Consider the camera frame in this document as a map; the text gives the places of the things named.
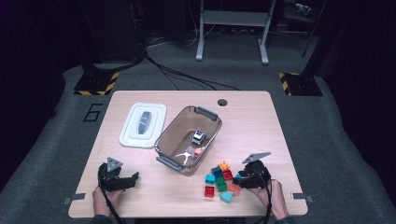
red block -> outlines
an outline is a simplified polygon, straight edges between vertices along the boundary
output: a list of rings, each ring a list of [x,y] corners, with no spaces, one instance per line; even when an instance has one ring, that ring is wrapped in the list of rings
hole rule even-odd
[[[223,176],[224,176],[224,180],[226,180],[226,181],[233,179],[233,173],[231,173],[231,170],[223,171]]]
[[[215,197],[215,187],[205,186],[205,197],[214,198]]]

white lid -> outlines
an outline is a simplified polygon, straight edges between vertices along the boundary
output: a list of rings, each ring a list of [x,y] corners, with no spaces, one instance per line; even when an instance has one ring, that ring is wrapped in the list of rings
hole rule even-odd
[[[165,105],[149,103],[134,104],[122,127],[120,143],[125,147],[154,147],[155,142],[163,132],[165,116]]]

blue block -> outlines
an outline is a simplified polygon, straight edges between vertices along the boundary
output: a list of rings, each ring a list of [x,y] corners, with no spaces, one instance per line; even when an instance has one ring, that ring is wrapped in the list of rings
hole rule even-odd
[[[223,178],[222,170],[219,167],[212,168],[212,174],[215,178]]]
[[[233,198],[233,193],[230,191],[224,192],[220,195],[220,199],[225,203],[230,203],[232,198]]]
[[[205,182],[206,182],[206,184],[214,185],[215,184],[215,177],[213,175],[206,175]]]

table hole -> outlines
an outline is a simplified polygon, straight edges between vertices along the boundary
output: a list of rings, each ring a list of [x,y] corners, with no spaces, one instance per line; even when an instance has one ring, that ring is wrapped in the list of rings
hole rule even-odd
[[[226,106],[228,104],[228,102],[224,99],[219,99],[218,100],[218,105],[220,106]]]

clear plastic bin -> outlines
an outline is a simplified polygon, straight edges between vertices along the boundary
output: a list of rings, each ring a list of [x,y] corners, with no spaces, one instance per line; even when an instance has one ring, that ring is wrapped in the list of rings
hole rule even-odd
[[[155,143],[157,161],[183,175],[193,175],[221,128],[221,119],[200,106],[187,106]]]

